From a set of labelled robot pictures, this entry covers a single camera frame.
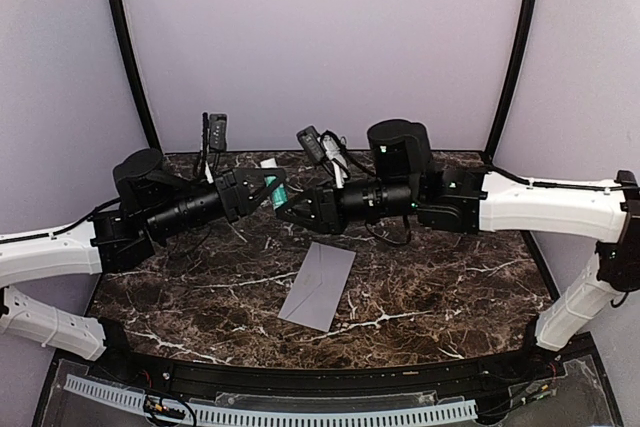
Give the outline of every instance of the small green label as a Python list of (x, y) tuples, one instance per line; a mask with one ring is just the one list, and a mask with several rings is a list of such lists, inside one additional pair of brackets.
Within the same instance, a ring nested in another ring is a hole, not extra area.
[[(269, 176), (265, 179), (267, 185), (271, 184), (271, 182), (273, 182), (274, 180), (276, 180), (276, 178), (273, 176)], [(278, 188), (271, 194), (271, 203), (273, 204), (274, 209), (277, 209), (278, 207), (286, 203), (287, 200), (287, 191), (284, 190), (283, 185), (278, 186)]]

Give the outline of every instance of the envelope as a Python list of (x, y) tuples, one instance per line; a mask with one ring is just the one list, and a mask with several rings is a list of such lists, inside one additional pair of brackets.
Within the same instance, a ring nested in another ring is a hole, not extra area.
[(278, 318), (328, 332), (356, 253), (313, 242)]

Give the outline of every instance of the marble table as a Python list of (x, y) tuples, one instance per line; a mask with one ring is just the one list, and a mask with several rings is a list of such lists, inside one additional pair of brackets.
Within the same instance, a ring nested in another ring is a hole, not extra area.
[[(301, 152), (229, 153), (220, 168), (273, 156), (292, 191), (326, 178)], [(481, 163), (474, 153), (436, 158)], [(167, 157), (184, 177), (193, 160)], [(411, 245), (393, 248), (360, 223), (341, 236), (305, 231), (277, 220), (265, 203), (235, 224), (218, 220), (170, 239), (134, 271), (104, 275), (89, 313), (120, 320), (138, 352), (249, 367), (390, 367), (517, 349), (527, 322), (551, 304), (520, 233), (412, 226)], [(385, 220), (380, 229), (401, 237), (402, 222)], [(277, 317), (313, 241), (357, 253), (328, 333)]]

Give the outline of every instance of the black cylindrical actuator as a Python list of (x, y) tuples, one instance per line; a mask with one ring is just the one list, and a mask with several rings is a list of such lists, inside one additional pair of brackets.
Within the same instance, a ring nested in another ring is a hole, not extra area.
[(147, 227), (153, 240), (162, 241), (224, 216), (220, 195), (211, 186), (210, 190), (176, 199), (172, 205), (149, 217)]
[(349, 182), (336, 193), (341, 215), (349, 221), (375, 222), (383, 217), (412, 213), (411, 188), (406, 183), (379, 180)]
[(426, 173), (433, 163), (424, 125), (403, 119), (378, 122), (367, 131), (378, 178), (402, 182)]

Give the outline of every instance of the white robot arm segment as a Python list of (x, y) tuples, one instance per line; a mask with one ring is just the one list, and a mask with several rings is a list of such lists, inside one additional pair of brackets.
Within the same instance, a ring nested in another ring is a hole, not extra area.
[(92, 222), (83, 222), (57, 237), (48, 235), (6, 243), (12, 238), (57, 230), (59, 228), (0, 236), (0, 289), (26, 280), (102, 272), (98, 249), (91, 246), (91, 239), (95, 237)]
[[(619, 187), (613, 180), (572, 182), (574, 185)], [(572, 189), (544, 189), (518, 184), (496, 173), (482, 183), (487, 198), (480, 202), (480, 230), (532, 230), (617, 242), (625, 225), (620, 208), (624, 193)]]
[(87, 360), (96, 360), (106, 350), (105, 332), (96, 319), (43, 304), (13, 286), (0, 290), (0, 310), (0, 334), (19, 335)]
[(535, 332), (538, 346), (554, 352), (562, 349), (576, 332), (620, 295), (608, 282), (597, 279), (599, 269), (599, 255), (593, 254), (580, 277), (540, 314)]

